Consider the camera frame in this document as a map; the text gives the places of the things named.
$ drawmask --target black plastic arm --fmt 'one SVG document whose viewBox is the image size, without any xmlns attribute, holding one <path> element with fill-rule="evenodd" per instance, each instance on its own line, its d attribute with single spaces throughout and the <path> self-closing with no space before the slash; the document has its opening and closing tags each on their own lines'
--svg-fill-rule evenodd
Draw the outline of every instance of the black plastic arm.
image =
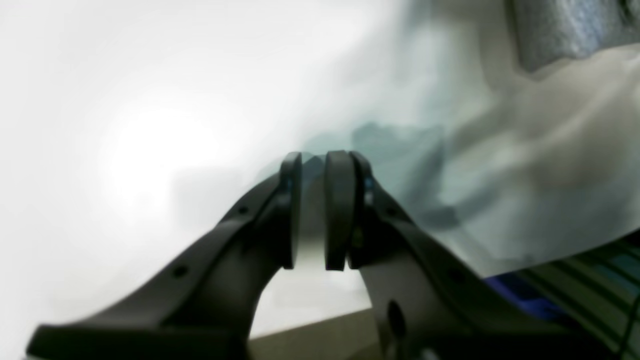
<svg viewBox="0 0 640 360">
<path fill-rule="evenodd" d="M 329 152 L 328 270 L 360 269 L 387 359 L 598 359 L 599 342 L 521 312 L 422 232 L 359 153 Z"/>
<path fill-rule="evenodd" d="M 262 290 L 294 266 L 301 155 L 244 195 L 218 225 L 114 306 L 43 325 L 27 353 L 52 360 L 245 359 Z"/>
</svg>

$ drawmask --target circular hole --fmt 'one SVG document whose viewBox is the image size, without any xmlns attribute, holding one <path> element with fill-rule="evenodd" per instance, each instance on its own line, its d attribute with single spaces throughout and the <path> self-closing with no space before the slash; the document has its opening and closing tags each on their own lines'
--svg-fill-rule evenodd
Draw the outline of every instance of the circular hole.
<svg viewBox="0 0 640 360">
<path fill-rule="evenodd" d="M 458 283 L 458 284 L 462 284 L 467 279 L 465 277 L 465 273 L 463 273 L 460 269 L 455 269 L 455 268 L 448 269 L 447 274 L 449 274 L 449 277 L 451 278 L 451 280 L 453 280 L 455 283 Z"/>
<path fill-rule="evenodd" d="M 395 301 L 389 303 L 387 308 L 387 317 L 391 332 L 393 332 L 396 339 L 401 339 L 406 334 L 406 323 L 404 322 L 404 315 L 402 310 Z"/>
<path fill-rule="evenodd" d="M 177 268 L 175 268 L 175 270 L 173 271 L 173 276 L 174 277 L 183 277 L 185 276 L 187 273 L 189 272 L 189 268 L 186 266 L 178 266 Z"/>
</svg>

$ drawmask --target screw hole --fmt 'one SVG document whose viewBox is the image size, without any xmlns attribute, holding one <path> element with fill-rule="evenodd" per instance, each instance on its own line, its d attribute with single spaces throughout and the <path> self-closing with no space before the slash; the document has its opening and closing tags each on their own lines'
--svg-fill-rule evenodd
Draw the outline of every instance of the screw hole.
<svg viewBox="0 0 640 360">
<path fill-rule="evenodd" d="M 173 277 L 181 278 L 181 277 L 185 276 L 188 272 L 189 272 L 189 268 L 188 267 L 186 267 L 186 266 L 178 266 L 173 271 Z"/>
<path fill-rule="evenodd" d="M 467 280 L 465 273 L 460 269 L 450 268 L 447 270 L 447 274 L 456 284 L 463 284 Z"/>
<path fill-rule="evenodd" d="M 387 318 L 391 332 L 393 332 L 396 339 L 401 339 L 406 334 L 406 323 L 404 322 L 404 315 L 402 310 L 395 301 L 389 303 L 387 308 Z"/>
</svg>

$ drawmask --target gray fabric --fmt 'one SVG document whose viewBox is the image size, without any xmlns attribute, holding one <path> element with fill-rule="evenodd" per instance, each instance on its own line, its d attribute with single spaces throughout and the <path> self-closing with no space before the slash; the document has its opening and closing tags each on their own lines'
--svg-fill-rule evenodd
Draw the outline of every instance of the gray fabric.
<svg viewBox="0 0 640 360">
<path fill-rule="evenodd" d="M 640 41 L 638 0 L 515 0 L 513 9 L 528 71 Z"/>
</svg>

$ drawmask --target white cloth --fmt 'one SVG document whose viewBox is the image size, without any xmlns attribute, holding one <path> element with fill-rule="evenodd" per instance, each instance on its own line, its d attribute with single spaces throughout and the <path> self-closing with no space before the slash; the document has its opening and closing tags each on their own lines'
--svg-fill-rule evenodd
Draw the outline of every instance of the white cloth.
<svg viewBox="0 0 640 360">
<path fill-rule="evenodd" d="M 637 48 L 527 76 L 501 2 L 9 0 L 0 49 L 0 359 L 135 289 L 289 151 L 361 151 L 482 275 L 640 224 Z M 254 335 L 368 306 L 353 273 L 301 271 Z"/>
</svg>

